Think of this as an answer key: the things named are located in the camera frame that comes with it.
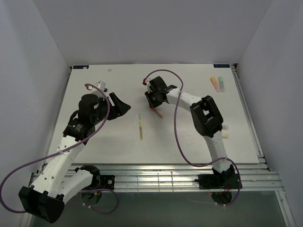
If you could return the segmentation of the thin orange highlighter pen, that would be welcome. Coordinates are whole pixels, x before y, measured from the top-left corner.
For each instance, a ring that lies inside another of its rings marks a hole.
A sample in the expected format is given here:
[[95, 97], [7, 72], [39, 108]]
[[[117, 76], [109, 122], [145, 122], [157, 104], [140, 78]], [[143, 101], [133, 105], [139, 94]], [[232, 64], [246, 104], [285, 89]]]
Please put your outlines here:
[[163, 118], [163, 116], [155, 109], [155, 108], [153, 108], [152, 109], [161, 119]]

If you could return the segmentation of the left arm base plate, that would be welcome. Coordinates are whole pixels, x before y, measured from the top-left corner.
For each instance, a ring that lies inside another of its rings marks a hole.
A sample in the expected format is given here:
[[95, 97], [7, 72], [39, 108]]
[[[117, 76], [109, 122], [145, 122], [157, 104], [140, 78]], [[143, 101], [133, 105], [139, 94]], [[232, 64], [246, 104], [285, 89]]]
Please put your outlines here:
[[110, 189], [114, 190], [115, 188], [115, 179], [114, 175], [100, 175], [97, 177], [97, 189]]

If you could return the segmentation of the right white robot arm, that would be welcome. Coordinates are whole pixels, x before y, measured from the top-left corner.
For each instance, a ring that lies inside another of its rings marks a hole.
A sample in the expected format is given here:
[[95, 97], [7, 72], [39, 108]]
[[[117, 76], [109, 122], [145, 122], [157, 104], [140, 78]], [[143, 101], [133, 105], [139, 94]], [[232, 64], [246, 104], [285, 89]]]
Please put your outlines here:
[[[173, 124], [177, 147], [183, 159], [194, 167], [212, 165], [214, 175], [219, 181], [227, 181], [235, 175], [232, 161], [227, 157], [223, 143], [223, 117], [211, 96], [197, 97], [183, 92], [175, 85], [167, 86], [162, 77], [144, 79], [147, 87], [145, 96], [151, 109], [163, 103], [175, 105]], [[206, 141], [212, 161], [206, 164], [194, 164], [184, 155], [177, 134], [177, 111], [181, 107], [191, 113], [196, 131]]]

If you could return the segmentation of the thin yellow highlighter pen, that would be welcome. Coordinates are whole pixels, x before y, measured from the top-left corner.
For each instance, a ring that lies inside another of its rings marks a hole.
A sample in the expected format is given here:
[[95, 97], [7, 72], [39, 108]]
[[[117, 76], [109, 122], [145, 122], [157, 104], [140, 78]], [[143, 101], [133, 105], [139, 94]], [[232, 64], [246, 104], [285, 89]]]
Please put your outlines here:
[[139, 135], [140, 135], [140, 140], [143, 140], [143, 130], [142, 130], [142, 123], [139, 122]]

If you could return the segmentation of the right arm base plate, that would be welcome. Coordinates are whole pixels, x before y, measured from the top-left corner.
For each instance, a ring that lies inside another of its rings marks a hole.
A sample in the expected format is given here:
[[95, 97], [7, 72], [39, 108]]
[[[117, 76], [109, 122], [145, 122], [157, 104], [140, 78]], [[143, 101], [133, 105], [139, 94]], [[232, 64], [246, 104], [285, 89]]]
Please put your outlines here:
[[199, 184], [199, 189], [238, 189], [242, 188], [239, 181], [239, 175], [234, 174], [231, 178], [220, 180], [214, 174], [201, 174], [197, 176], [194, 182]]

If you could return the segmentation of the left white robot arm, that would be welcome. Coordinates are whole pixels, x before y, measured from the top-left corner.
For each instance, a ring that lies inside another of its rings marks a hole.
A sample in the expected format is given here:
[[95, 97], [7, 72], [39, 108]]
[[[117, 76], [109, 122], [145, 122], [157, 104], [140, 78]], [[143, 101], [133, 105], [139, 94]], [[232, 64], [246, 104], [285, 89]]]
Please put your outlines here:
[[109, 100], [96, 94], [81, 97], [78, 109], [72, 113], [63, 131], [58, 155], [50, 158], [41, 174], [29, 187], [18, 193], [24, 210], [49, 223], [56, 222], [65, 204], [81, 190], [98, 190], [101, 186], [100, 170], [92, 165], [76, 168], [76, 174], [64, 181], [65, 174], [76, 156], [85, 148], [102, 120], [114, 120], [130, 110], [114, 93]]

